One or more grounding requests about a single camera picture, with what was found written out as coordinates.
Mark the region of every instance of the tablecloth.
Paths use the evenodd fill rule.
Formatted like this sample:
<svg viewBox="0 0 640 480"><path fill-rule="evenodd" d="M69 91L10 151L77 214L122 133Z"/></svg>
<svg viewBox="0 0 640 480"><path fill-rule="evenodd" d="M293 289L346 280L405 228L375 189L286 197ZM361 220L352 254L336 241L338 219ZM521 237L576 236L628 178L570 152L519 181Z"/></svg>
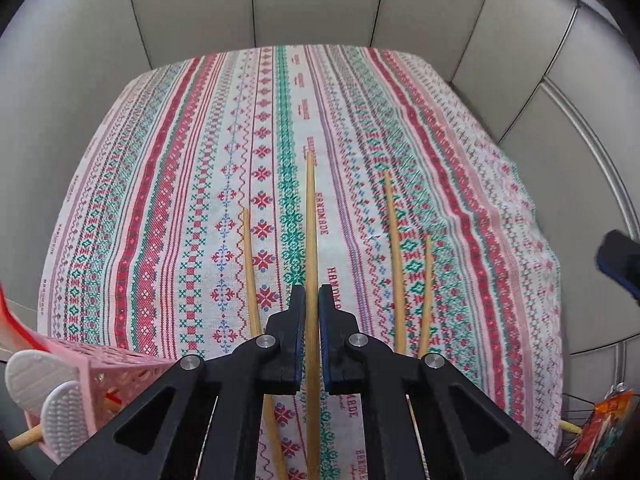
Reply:
<svg viewBox="0 0 640 480"><path fill-rule="evenodd" d="M177 359L250 338L241 207L263 325L305 279L305 157L316 155L319 282L392 345L383 171L394 180L408 349L420 337L424 234L431 349L547 449L558 435L559 264L516 168L424 60L346 46L197 57L134 79L70 183L38 328ZM366 478L357 396L321 399L323 479ZM306 478L304 392L276 398L291 479ZM265 436L257 478L271 479Z"/></svg>

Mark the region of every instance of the red stripe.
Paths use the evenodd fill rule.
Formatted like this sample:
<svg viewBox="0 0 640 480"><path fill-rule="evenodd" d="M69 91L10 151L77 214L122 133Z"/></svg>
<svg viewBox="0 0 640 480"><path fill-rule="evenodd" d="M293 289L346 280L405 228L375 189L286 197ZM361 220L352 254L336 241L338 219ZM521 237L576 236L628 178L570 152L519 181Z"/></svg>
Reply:
<svg viewBox="0 0 640 480"><path fill-rule="evenodd" d="M69 209L69 214L66 217L65 221L64 221L64 230L62 231L62 233L60 233L60 237L58 238L59 242L61 242L62 240L67 240L67 234L68 231L71 227L72 222L70 221L71 218L73 218L73 216L75 216L78 212L78 201L83 197L82 192L85 189L85 183L89 177L89 175L91 174L92 171L95 170L94 167L94 161L96 159L96 157L98 156L99 153L101 153L103 146L105 144L105 142L107 141L107 139L112 135L112 131L111 131L111 127L113 126L113 123L116 121L116 119L120 116L120 111L122 110L122 107L127 104L128 99L129 99L129 95L133 92L133 90L136 88L137 84L132 85L131 88L129 89L129 92L127 93L127 96L124 97L122 99L122 101L120 102L120 105L118 106L118 109L111 114L110 117L110 121L107 127L105 127L103 134L100 136L100 140L98 141L98 146L95 147L93 153L91 154L91 159L89 160L89 162L86 165L86 170L82 172L82 178L80 179L79 182L76 182L76 193L74 196L74 202L73 205L71 206L71 208ZM135 101L138 101L140 96L142 95L142 91L140 91L136 97L135 97ZM87 147L84 155L82 156L82 160L84 160L86 158L87 153L89 153L89 150L91 149L92 146L95 145L95 141L92 140L90 146ZM60 286L60 281L59 280L55 280L54 277L57 274L61 274L61 272L58 272L59 270L59 266L60 266L60 258L62 257L63 254L63 250L62 248L59 246L56 249L56 259L54 261L53 267L51 268L51 283L49 285L49 301L45 302L45 305L47 305L47 308L49 309L48 313L47 313L47 335L49 336L55 336L55 334L51 333L51 320L53 318L53 310L54 310L54 295L59 291L59 286Z"/></svg>
<svg viewBox="0 0 640 480"><path fill-rule="evenodd" d="M162 97L162 100L164 101L165 99L169 99L171 97L171 95L174 93L175 88L178 87L179 85L179 80L180 80L180 73L183 73L186 71L186 63L184 64L183 67L180 68L179 72L176 73L176 75L174 76L170 88L167 91L167 93L164 95L164 97ZM158 90L158 83L151 85L149 83L149 98L151 99L151 97L153 95L156 94L156 91ZM164 110L163 108L159 109L159 113L157 114L157 117L154 118L154 122L153 122L153 131L155 131L155 125L159 124L162 118L162 111ZM138 118L136 119L136 124L138 124L140 122L140 119L142 118L142 112L138 113ZM144 162L144 158L143 155L147 152L148 147L152 144L152 135L149 135L146 137L146 139L144 140L143 143L143 147L140 149L140 156L138 157L140 160L136 162L136 169L131 173L130 175L130 181L134 184L133 186L129 186L127 188L127 192L126 194L123 195L122 197L122 203L126 205L126 207L130 207L130 199L133 195L133 193L136 190L135 187L135 183L138 181L137 177L138 175L142 172L142 162ZM104 321L103 323L106 326L106 334L108 337L108 342L106 344L112 346L112 334L114 335L114 332L110 329L111 327L111 318L114 317L114 309L112 308L113 306L113 300L115 298L114 296L114 290L112 287L113 284L113 275L114 273L117 272L117 268L115 266L115 259L118 255L118 248L121 245L121 240L122 240L122 235L124 234L124 224L126 222L126 215L123 215L123 219L121 222L118 222L116 225L116 231L115 231L115 235L113 238L113 247L116 248L114 251L111 251L111 254L107 260L107 262L104 265L104 269L107 269L107 274L106 274L106 278L104 279L104 283L107 284L106 287L106 291L105 291L105 305L103 307L103 310L105 311L105 317L104 317Z"/></svg>
<svg viewBox="0 0 640 480"><path fill-rule="evenodd" d="M122 405L122 401L115 395L110 394L109 392L104 394L104 398L110 400L111 402L115 402L116 404Z"/></svg>
<svg viewBox="0 0 640 480"><path fill-rule="evenodd" d="M174 118L180 106L182 96L186 92L189 86L189 82L191 81L191 77L193 76L193 73L195 72L199 62L199 57L191 61L189 69L182 78L180 86L178 86L178 89L174 95L174 98L171 100L171 105L169 106L169 110L164 118L164 121L162 122L160 131L158 132L158 136L156 137L156 142L154 143L154 146L152 148L151 156L145 164L142 182L140 184L140 188L138 189L136 201L133 203L134 208L132 211L129 228L127 229L126 246L122 256L120 257L118 270L116 272L116 319L114 324L114 334L116 345L119 346L119 348L129 348L129 343L127 341L127 297L129 295L129 267L131 264L131 260L135 255L136 246L138 245L138 238L140 236L140 225L142 224L142 217L146 199L151 188L151 182L153 181L153 176L156 172L156 163L158 162L158 157L160 156L167 133L169 132L169 127L171 127L171 124L174 122Z"/></svg>
<svg viewBox="0 0 640 480"><path fill-rule="evenodd" d="M146 232L146 244L142 254L137 257L137 274L133 276L132 304L136 308L136 323L132 330L136 334L136 350L148 354L158 354L156 344L156 283L162 279L157 268L164 249L164 237L167 231L169 211L172 207L171 196L176 186L176 176L180 167L182 152L191 131L194 116L198 111L200 97L209 78L213 65L213 57L206 57L198 70L198 75L191 86L190 93L181 108L181 116L174 125L174 135L167 146L164 166L157 179L151 178L148 186L156 182L156 192L146 219L150 223L150 231Z"/></svg>
<svg viewBox="0 0 640 480"><path fill-rule="evenodd" d="M177 186L177 197L174 205L174 214L172 217L172 225L170 227L169 239L168 239L168 253L162 263L160 271L160 313L161 313L161 334L159 334L162 341L162 350L164 355L164 347L166 345L166 357L177 359L177 349L175 345L175 305L173 302L175 284L175 263L180 253L180 232L182 231L182 223L186 216L185 203L186 197L189 193L190 180L188 177L193 171L193 165L196 159L195 152L200 139L200 129L207 115L209 108L209 101L213 94L213 89L218 75L222 70L222 60L224 55L213 54L210 60L216 60L213 73L210 76L207 90L202 100L202 106L198 110L198 115L194 127L191 131L191 137L187 146L186 154L184 157L184 165L182 173L180 174L180 181Z"/></svg>
<svg viewBox="0 0 640 480"><path fill-rule="evenodd" d="M276 73L275 73L275 68L274 68L274 63L273 60L275 58L273 52L271 52L268 48L265 49L266 54L268 54L268 56L270 56L269 59L271 59L271 74L273 75L273 77L271 77L271 174L273 175L273 178L271 179L271 196L273 197L273 247L274 247L274 251L273 254L275 254L276 256L276 282L278 283L278 296L280 297L280 310L285 310L286 308L289 307L289 298L283 298L282 297L282 273L280 271L280 251L278 250L278 221L277 221L277 216L276 216L276 205L278 203L278 200L276 198L276 172L277 172L277 168L276 168L276 161L275 161L275 156L276 156L276 142L275 142L275 130L274 130L274 124L273 124L273 118L275 116L275 95L273 94L273 88L275 86L275 79L276 79Z"/></svg>
<svg viewBox="0 0 640 480"><path fill-rule="evenodd" d="M398 56L392 57L390 53L386 52L384 56L389 59L393 59L392 63L394 66L399 66ZM431 95L428 92L426 92L424 97L426 99L431 99ZM440 123L450 130L450 126L448 125L442 110L438 107L433 107L433 111L434 114L438 116ZM453 147L458 152L458 155L461 156L461 145L456 143ZM470 177L478 186L481 186L476 172L471 172ZM479 230L482 232L482 235L489 244L494 242L495 244L500 244L503 247L503 251L494 253L495 258L492 258L494 267L501 267L503 269L513 269L514 267L518 267L518 263L513 257L513 250L510 250L510 243L506 238L505 231L500 226L497 229L491 229L491 226L495 225L495 223L491 221L491 218L493 217L499 222L500 211L496 206L489 202L484 193L476 195L476 198L478 199L478 202L484 203L485 208L485 210L481 208L476 210L476 212L479 213L478 218L482 219L478 225ZM511 258L510 264L508 265L506 259L509 257ZM520 280L518 273L509 272L508 276L508 279L497 280L497 289L500 294L500 312L504 319L506 327L505 332L509 341L508 366L511 372L509 381L511 387L510 415L521 424L526 422L526 429L530 431L533 423L533 400L531 398L533 396L528 396L530 398L526 401L525 393L529 392L533 387L533 365L531 361L531 352L523 351L523 348L530 348L529 330L527 329L526 323L527 313L525 311L524 304L521 301L523 293L519 289ZM518 311L521 313L521 318L518 318Z"/></svg>
<svg viewBox="0 0 640 480"><path fill-rule="evenodd" d="M495 319L494 306L491 298L491 294L489 292L487 273L483 269L482 265L482 257L480 254L480 246L476 241L472 229L471 222L469 220L468 215L466 215L460 204L458 203L457 196L455 190L451 187L449 183L449 179L447 177L447 170L443 167L438 155L436 154L433 146L430 143L429 136L422 126L420 120L417 117L416 111L413 106L409 104L407 98L402 92L402 89L395 82L393 76L386 69L384 64L380 61L378 57L378 53L375 49L370 48L368 50L369 55L376 65L378 71L385 78L390 88L393 90L398 102L404 108L406 116L412 126L412 128L418 134L418 137L422 141L422 145L429 157L429 161L431 165L435 168L438 181L440 183L440 187L444 190L447 202L449 203L449 207L454 215L456 215L460 219L460 227L463 232L463 236L465 237L466 243L469 245L470 254L471 254L471 264L473 266L474 272L476 274L476 279L478 280L478 288L480 290L480 298L482 301L482 307L484 309L484 315L487 319L488 333L489 333L489 341L492 350L492 364L493 364L493 372L494 372L494 385L495 385L495 399L494 402L501 408L504 409L504 369L502 366L502 348L500 346L500 334L498 332L498 325Z"/></svg>
<svg viewBox="0 0 640 480"><path fill-rule="evenodd" d="M14 315L9 310L9 307L6 304L6 300L4 299L4 290L2 290L2 285L0 285L0 322L1 318L4 318L6 322L9 324L10 328L16 332L15 335L20 336L24 339L25 343L31 346L31 348L35 350L42 350L43 352L48 352L43 345L39 343L39 341L31 335L31 332L27 330L22 324L15 319Z"/></svg>

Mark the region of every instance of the wooden stick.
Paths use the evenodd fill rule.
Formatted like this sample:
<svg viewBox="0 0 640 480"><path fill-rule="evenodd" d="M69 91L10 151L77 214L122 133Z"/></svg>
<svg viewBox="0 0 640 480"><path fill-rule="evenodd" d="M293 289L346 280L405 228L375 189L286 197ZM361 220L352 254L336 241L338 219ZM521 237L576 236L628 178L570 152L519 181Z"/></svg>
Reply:
<svg viewBox="0 0 640 480"><path fill-rule="evenodd" d="M254 260L251 249L251 224L249 210L242 209L242 244L244 247L244 268L246 269L246 298L249 307L249 330L251 337L258 337L262 333L258 298L255 289Z"/></svg>
<svg viewBox="0 0 640 480"><path fill-rule="evenodd" d="M427 234L424 240L424 300L422 301L422 325L420 327L420 345L418 357L429 352L431 337L431 303L433 302L433 252L431 251L431 236Z"/></svg>
<svg viewBox="0 0 640 480"><path fill-rule="evenodd" d="M569 431L570 433L575 433L578 435L582 434L582 428L580 426L576 426L575 424L572 424L565 420L560 421L559 427L561 430Z"/></svg>
<svg viewBox="0 0 640 480"><path fill-rule="evenodd" d="M258 311L258 298L255 291L254 260L251 250L251 224L249 210L242 210L242 243L244 246L244 268L246 269L246 296L249 307L249 330L251 337L258 337L262 333L260 323L260 312ZM267 438L271 444L273 462L278 480L287 480L287 465L282 454L282 444L280 443L280 433L275 418L275 406L273 397L265 395L262 400L262 417L267 433Z"/></svg>
<svg viewBox="0 0 640 480"><path fill-rule="evenodd" d="M14 436L9 441L9 446L11 447L11 449L15 451L19 451L41 440L42 440L42 426L38 424L37 426L34 426L33 428L25 431L24 433L21 433L18 436Z"/></svg>
<svg viewBox="0 0 640 480"><path fill-rule="evenodd" d="M404 321L404 277L402 276L402 256L400 255L400 235L398 217L394 203L394 192L391 186L391 174L385 171L386 214L389 222L389 239L391 241L391 273L394 284L394 320L395 337L394 352L406 353L406 327Z"/></svg>
<svg viewBox="0 0 640 480"><path fill-rule="evenodd" d="M318 329L318 234L316 232L315 154L306 154L305 235L305 365L306 470L309 480L320 479L320 354Z"/></svg>

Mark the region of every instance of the wooden dowel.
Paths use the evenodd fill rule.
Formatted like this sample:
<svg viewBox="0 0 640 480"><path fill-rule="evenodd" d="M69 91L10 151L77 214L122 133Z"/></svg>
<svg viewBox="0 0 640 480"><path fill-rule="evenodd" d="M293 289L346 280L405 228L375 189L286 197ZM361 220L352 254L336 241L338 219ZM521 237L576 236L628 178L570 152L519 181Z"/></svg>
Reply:
<svg viewBox="0 0 640 480"><path fill-rule="evenodd" d="M424 239L424 299L422 300L422 323L420 327L420 345L418 357L429 352L431 337L431 304L433 303L433 252L431 236Z"/></svg>
<svg viewBox="0 0 640 480"><path fill-rule="evenodd" d="M565 420L560 421L559 427L561 430L569 431L570 433L575 433L578 435L582 434L582 428L580 426L576 426L575 424L572 424Z"/></svg>
<svg viewBox="0 0 640 480"><path fill-rule="evenodd" d="M244 268L246 269L246 298L249 309L249 331L251 337L258 337L262 333L262 324L260 323L260 311L258 310L258 298L255 290L255 274L254 260L251 250L251 219L249 210L242 210L242 246L244 252ZM276 469L276 478L278 480L287 480L287 464L284 462L282 454L282 444L280 442L280 433L275 418L275 409L273 397L265 395L262 400L262 418L264 419L267 438L271 445L273 453L273 463Z"/></svg>
<svg viewBox="0 0 640 480"><path fill-rule="evenodd" d="M320 479L320 354L318 329L318 234L316 232L315 154L306 154L305 235L305 365L306 469L309 480Z"/></svg>
<svg viewBox="0 0 640 480"><path fill-rule="evenodd" d="M254 260L251 249L251 219L249 210L242 209L242 244L244 247L244 268L246 269L246 299L249 307L249 330L251 337L258 337L262 333L258 298L255 289Z"/></svg>
<svg viewBox="0 0 640 480"><path fill-rule="evenodd" d="M389 239L391 243L391 273L394 286L394 351L406 354L406 327L404 306L404 276L402 275L402 256L400 255L400 235L398 232L398 217L394 203L394 192L391 186L391 174L385 171L386 214L389 224Z"/></svg>
<svg viewBox="0 0 640 480"><path fill-rule="evenodd" d="M21 433L18 436L14 436L9 441L9 446L11 447L11 449L15 451L19 451L41 440L42 440L42 426L38 424L37 426L34 426L33 428L25 431L24 433Z"/></svg>
<svg viewBox="0 0 640 480"><path fill-rule="evenodd" d="M119 413L122 409L122 404L118 404L114 400L107 399L106 397L104 399L104 405L111 413Z"/></svg>

